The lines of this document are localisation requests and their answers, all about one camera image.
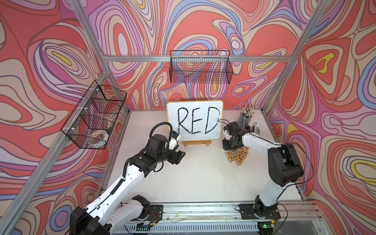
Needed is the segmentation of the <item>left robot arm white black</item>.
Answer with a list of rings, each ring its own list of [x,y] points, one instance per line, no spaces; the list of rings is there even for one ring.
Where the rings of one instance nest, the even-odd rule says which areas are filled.
[[[124,207],[118,206],[151,172],[158,172],[158,164],[180,164],[185,152],[178,150],[179,137],[169,122],[155,125],[146,146],[126,160],[120,177],[88,206],[72,211],[66,234],[112,235],[129,221],[149,220],[150,202],[140,195]]]

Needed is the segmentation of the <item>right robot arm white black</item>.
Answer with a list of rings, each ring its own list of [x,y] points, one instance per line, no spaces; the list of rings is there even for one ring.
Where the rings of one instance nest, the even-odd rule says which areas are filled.
[[[241,208],[241,212],[252,213],[257,219],[265,219],[278,209],[278,200],[288,187],[293,186],[304,175],[304,169],[292,144],[280,144],[269,141],[249,129],[241,129],[237,122],[225,124],[222,140],[224,150],[238,150],[242,147],[253,149],[267,157],[269,181],[261,194],[255,198],[250,209]]]

